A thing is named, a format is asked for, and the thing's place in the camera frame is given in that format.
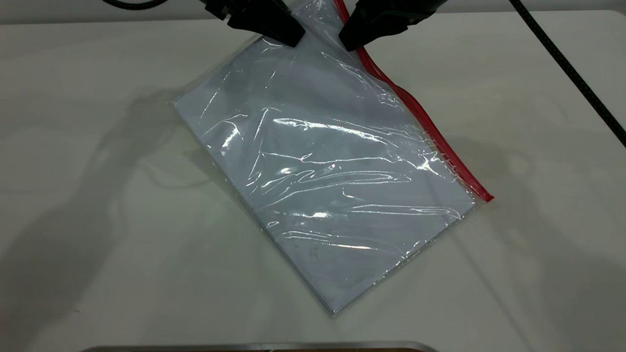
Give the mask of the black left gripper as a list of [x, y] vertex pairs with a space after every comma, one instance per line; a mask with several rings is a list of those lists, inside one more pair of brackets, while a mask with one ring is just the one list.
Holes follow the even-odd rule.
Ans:
[[306, 33], [282, 0], [201, 0], [205, 10], [229, 26], [296, 47]]

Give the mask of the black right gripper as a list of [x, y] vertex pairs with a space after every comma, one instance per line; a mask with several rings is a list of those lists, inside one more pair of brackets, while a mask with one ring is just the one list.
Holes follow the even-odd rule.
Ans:
[[338, 34], [347, 51], [394, 36], [429, 18], [446, 0], [359, 0]]

